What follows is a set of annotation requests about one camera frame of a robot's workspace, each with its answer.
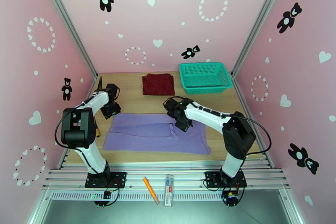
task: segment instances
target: wooden surface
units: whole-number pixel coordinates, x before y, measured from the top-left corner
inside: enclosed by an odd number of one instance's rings
[[[147,72],[141,73],[105,73],[102,76],[102,85],[114,83],[120,88],[120,95],[116,102],[121,106],[122,113],[166,113],[163,102],[169,96],[149,96],[142,94],[142,76]],[[240,111],[244,113],[238,100],[234,88],[225,90],[223,93],[216,94],[195,94],[187,95],[182,87],[179,72],[170,72],[174,76],[175,95],[188,97],[203,106],[211,109],[234,113]],[[168,152],[139,152],[123,150],[104,150],[106,134],[112,124],[113,117],[105,120],[101,111],[95,115],[101,136],[96,138],[97,147],[109,163],[115,162],[160,162],[160,161],[204,161],[204,160],[224,160],[226,149],[223,136],[210,127],[206,127],[207,143],[211,148],[209,155],[197,155],[190,153],[168,153]],[[254,143],[250,152],[259,151],[257,142]],[[261,155],[251,155],[250,158],[261,158]],[[67,163],[82,163],[79,155],[73,150],[70,151]]]

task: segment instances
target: teal basket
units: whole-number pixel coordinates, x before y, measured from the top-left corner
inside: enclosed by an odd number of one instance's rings
[[[180,76],[187,94],[221,93],[232,87],[231,78],[222,63],[182,63]]]

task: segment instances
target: purple towel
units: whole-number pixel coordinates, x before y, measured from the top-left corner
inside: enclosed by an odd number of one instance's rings
[[[210,154],[204,124],[193,121],[193,127],[183,132],[175,122],[167,114],[118,114],[107,133],[104,149]]]

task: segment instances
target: pencil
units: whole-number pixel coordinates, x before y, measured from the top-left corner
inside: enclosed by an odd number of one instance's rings
[[[144,183],[146,184],[147,189],[150,191],[150,194],[152,195],[154,201],[156,202],[156,204],[158,205],[160,203],[160,201],[158,200],[158,198],[156,197],[156,194],[154,193],[152,187],[150,186],[150,183],[148,182],[147,178],[144,177],[143,178]]]

